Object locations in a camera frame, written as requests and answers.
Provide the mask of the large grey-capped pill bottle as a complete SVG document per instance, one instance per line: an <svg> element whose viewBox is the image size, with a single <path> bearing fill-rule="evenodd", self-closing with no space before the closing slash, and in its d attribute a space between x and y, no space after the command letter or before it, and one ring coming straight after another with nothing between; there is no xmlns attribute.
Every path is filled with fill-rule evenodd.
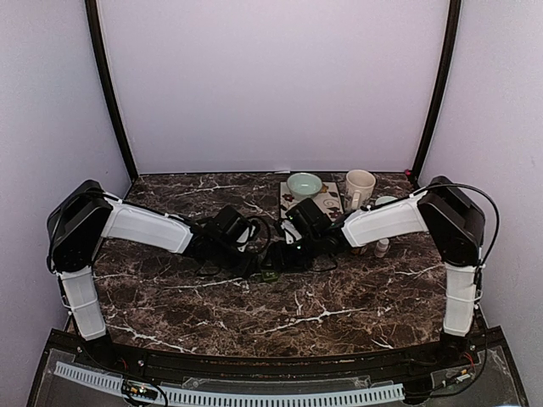
<svg viewBox="0 0 543 407"><path fill-rule="evenodd" d="M362 246L360 246L360 247L352 248L352 249L350 250L350 252L351 252L353 255L363 255L366 251L367 251L367 245L362 245Z"/></svg>

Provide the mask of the celadon bowl on plate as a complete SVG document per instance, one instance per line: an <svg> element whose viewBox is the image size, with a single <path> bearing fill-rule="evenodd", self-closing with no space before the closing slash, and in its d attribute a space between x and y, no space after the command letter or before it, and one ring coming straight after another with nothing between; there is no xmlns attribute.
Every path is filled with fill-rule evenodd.
<svg viewBox="0 0 543 407"><path fill-rule="evenodd" d="M322 180L306 172L292 174L286 184L290 193L298 201L314 198L322 190Z"/></svg>

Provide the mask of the celadon bowl on table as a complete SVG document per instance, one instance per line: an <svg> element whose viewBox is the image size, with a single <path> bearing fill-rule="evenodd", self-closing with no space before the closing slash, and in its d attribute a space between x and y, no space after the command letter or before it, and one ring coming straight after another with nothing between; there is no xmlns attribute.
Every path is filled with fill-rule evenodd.
<svg viewBox="0 0 543 407"><path fill-rule="evenodd" d="M397 200L397 197L394 197L394 196L382 196L382 197L379 197L379 198L377 198L375 200L375 205L379 206L379 205L389 204L389 203L394 202L395 200Z"/></svg>

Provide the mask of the black frame post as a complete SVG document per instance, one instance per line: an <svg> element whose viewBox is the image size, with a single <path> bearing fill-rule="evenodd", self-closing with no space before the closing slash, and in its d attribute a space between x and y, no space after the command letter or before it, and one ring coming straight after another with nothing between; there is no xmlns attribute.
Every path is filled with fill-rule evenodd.
<svg viewBox="0 0 543 407"><path fill-rule="evenodd" d="M114 130L115 140L120 150L120 155L122 157L126 172L130 181L134 182L139 177L139 174L121 118L120 108L115 95L114 84L109 70L109 61L106 54L104 36L99 17L98 1L86 0L84 3L95 65L97 67L106 108L109 113L109 119Z"/></svg>
<svg viewBox="0 0 543 407"><path fill-rule="evenodd" d="M456 34L459 26L461 10L461 0L449 1L444 40L439 58L434 89L432 92L432 97L430 99L428 114L424 123L423 132L417 148L417 153L411 167L411 181L413 183L418 181L420 175L422 174L423 166L428 156L430 144L432 142L434 131L439 118L439 112L445 95L445 89L456 45Z"/></svg>

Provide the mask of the green weekly pill organizer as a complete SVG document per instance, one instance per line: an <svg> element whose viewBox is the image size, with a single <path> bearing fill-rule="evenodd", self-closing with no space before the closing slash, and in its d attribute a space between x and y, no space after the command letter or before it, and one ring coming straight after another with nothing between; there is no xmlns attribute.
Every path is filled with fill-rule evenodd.
<svg viewBox="0 0 543 407"><path fill-rule="evenodd" d="M279 279L279 274L274 270L262 270L260 272L261 280L265 283L276 282Z"/></svg>

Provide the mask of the right black frame post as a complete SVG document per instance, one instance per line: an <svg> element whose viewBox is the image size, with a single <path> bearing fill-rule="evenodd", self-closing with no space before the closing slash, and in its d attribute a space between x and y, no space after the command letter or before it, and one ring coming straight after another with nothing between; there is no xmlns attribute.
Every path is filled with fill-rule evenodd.
<svg viewBox="0 0 543 407"><path fill-rule="evenodd" d="M445 89L456 45L456 34L459 26L461 10L461 0L449 1L444 40L439 58L434 89L432 92L432 97L430 99L428 114L424 123L423 132L417 148L417 153L411 167L411 181L413 183L418 181L420 175L422 174L423 166L428 156L430 144L432 142L434 131L439 118L439 112L445 95Z"/></svg>

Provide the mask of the cream ceramic mug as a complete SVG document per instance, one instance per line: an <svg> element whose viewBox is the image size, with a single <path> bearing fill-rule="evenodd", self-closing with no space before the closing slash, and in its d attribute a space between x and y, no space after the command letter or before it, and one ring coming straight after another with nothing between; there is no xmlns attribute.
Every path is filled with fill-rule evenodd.
<svg viewBox="0 0 543 407"><path fill-rule="evenodd" d="M351 170L345 177L344 209L346 212L365 207L376 185L375 176L365 170Z"/></svg>

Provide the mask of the left black frame post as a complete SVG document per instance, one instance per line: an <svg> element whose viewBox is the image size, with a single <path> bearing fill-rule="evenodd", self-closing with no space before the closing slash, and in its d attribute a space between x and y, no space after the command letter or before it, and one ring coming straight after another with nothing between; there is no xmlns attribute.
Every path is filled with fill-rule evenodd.
<svg viewBox="0 0 543 407"><path fill-rule="evenodd" d="M99 17L98 1L86 0L84 3L95 65L97 67L106 108L109 113L109 119L114 130L115 140L120 150L120 155L122 157L126 172L130 181L134 182L139 177L139 174L121 118L120 108L115 95L114 84L109 70L109 61L106 54L104 36Z"/></svg>

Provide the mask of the floral square ceramic plate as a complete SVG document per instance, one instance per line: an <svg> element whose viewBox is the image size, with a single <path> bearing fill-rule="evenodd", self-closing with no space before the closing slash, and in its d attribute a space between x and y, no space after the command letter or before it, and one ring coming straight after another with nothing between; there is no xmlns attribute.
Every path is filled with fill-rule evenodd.
<svg viewBox="0 0 543 407"><path fill-rule="evenodd" d="M339 187L336 182L325 181L322 190L312 200L331 221L338 219L344 213ZM287 182L281 182L279 188L279 218L286 219L287 212L300 202L301 198L296 198L292 194Z"/></svg>

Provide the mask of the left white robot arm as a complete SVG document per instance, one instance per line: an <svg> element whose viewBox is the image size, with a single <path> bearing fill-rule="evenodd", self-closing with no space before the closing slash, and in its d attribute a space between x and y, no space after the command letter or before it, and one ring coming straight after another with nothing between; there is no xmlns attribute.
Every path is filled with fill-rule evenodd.
<svg viewBox="0 0 543 407"><path fill-rule="evenodd" d="M113 196L94 180L84 181L48 217L48 271L59 280L67 308L87 357L102 370L120 362L119 349L104 337L107 327L92 277L96 253L105 239L163 249L237 276L253 273L260 251L248 250L260 228L254 219L227 205L215 216L194 220L145 208Z"/></svg>

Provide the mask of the small white pill bottle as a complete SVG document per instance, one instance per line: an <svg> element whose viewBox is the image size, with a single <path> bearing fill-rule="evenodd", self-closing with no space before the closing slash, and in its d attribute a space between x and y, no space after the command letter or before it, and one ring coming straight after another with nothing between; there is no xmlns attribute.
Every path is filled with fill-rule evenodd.
<svg viewBox="0 0 543 407"><path fill-rule="evenodd" d="M389 245L390 242L388 238L379 239L374 249L374 255L377 258L384 257L385 254L389 251Z"/></svg>

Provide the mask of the black front rail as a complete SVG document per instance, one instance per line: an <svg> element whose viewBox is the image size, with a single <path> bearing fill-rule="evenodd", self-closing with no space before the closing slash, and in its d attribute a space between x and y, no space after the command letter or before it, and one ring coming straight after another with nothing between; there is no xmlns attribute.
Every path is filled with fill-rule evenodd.
<svg viewBox="0 0 543 407"><path fill-rule="evenodd" d="M244 358L183 354L112 343L106 348L116 370L155 381L179 382L184 377L262 381L337 378L368 375L372 378L415 380L443 368L475 366L484 360L484 347L505 340L499 327L475 332L464 341L426 343L392 350L359 354Z"/></svg>

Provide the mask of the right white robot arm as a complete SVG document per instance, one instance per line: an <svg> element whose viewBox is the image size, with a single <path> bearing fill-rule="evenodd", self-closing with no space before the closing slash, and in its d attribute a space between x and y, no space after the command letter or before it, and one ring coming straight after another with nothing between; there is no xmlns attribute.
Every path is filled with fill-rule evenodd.
<svg viewBox="0 0 543 407"><path fill-rule="evenodd" d="M434 347L433 360L450 368L466 353L462 337L473 324L483 292L483 270L497 239L484 241L486 215L470 192L496 206L486 192L445 176L403 197L351 209L336 218L304 199L278 221L282 237L266 250L263 267L277 273L309 270L323 255L344 254L384 239L424 237L445 268L442 331L448 337Z"/></svg>

